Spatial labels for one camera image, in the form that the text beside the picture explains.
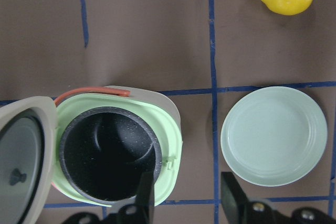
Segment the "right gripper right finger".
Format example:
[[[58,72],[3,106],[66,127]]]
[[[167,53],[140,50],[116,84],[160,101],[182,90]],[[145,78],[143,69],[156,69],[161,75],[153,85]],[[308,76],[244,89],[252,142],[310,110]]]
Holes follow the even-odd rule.
[[[232,172],[222,172],[220,197],[229,223],[275,223],[273,209],[262,200],[249,199]]]

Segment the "green plate near right arm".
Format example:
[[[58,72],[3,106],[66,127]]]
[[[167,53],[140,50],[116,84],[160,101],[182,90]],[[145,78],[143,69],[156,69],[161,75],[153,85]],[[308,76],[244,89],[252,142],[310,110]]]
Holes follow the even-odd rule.
[[[228,167],[243,180],[277,187],[310,173],[327,145],[326,117],[316,101],[289,87],[262,88],[241,98],[221,130]]]

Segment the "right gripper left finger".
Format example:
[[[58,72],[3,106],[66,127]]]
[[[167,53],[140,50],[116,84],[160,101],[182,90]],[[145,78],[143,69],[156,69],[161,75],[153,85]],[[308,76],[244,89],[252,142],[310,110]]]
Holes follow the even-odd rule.
[[[123,206],[117,214],[117,223],[153,223],[154,215],[154,178],[151,172],[141,175],[135,200]]]

